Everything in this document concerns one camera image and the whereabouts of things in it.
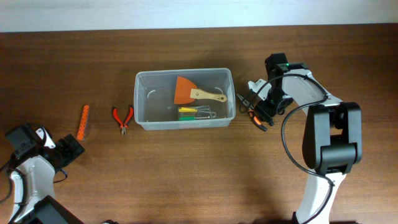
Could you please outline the orange scraper with wooden handle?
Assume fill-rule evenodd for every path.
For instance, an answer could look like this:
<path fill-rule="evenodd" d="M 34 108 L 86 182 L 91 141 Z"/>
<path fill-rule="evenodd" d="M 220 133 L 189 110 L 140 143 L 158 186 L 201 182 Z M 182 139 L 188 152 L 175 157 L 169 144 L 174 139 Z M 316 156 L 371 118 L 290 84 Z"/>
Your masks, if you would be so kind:
<path fill-rule="evenodd" d="M 227 97 L 224 94 L 210 93 L 201 90 L 189 79 L 177 77 L 174 103 L 176 105 L 186 105 L 193 103 L 195 100 L 215 100 L 224 103 Z"/>

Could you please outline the clear case of screwdrivers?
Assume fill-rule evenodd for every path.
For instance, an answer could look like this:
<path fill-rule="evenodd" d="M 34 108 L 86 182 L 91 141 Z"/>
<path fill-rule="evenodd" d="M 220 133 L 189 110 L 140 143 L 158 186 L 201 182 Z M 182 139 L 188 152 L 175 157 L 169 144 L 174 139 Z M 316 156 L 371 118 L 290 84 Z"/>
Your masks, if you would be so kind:
<path fill-rule="evenodd" d="M 216 112 L 212 111 L 210 106 L 190 106 L 178 108 L 179 121 L 215 119 Z"/>

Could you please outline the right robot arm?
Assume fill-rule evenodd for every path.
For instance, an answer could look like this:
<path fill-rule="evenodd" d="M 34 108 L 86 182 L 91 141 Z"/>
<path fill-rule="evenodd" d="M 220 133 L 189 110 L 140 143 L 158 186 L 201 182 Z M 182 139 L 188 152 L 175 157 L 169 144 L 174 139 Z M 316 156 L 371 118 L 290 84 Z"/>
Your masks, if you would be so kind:
<path fill-rule="evenodd" d="M 285 153 L 308 174 L 292 223 L 329 223 L 339 186 L 362 158 L 361 108 L 333 96 L 306 64 L 290 63 L 284 53 L 271 54 L 264 64 L 268 80 L 250 86 L 261 99 L 254 108 L 267 122 L 277 114 L 285 116 L 281 124 Z M 285 140 L 287 121 L 298 111 L 307 116 L 302 141 L 304 166 L 293 158 Z"/>

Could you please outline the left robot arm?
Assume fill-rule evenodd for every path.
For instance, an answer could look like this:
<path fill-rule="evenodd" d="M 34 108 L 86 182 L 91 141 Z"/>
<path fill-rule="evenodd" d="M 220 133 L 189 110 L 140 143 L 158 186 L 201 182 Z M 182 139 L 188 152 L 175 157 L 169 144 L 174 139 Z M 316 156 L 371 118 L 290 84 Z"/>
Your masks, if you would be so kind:
<path fill-rule="evenodd" d="M 14 205 L 9 223 L 81 223 L 72 212 L 55 199 L 54 179 L 58 172 L 68 174 L 66 166 L 85 152 L 71 134 L 52 140 L 50 133 L 29 123 L 16 126 L 5 134 L 14 152 L 1 166 L 7 175 L 9 192 Z"/>

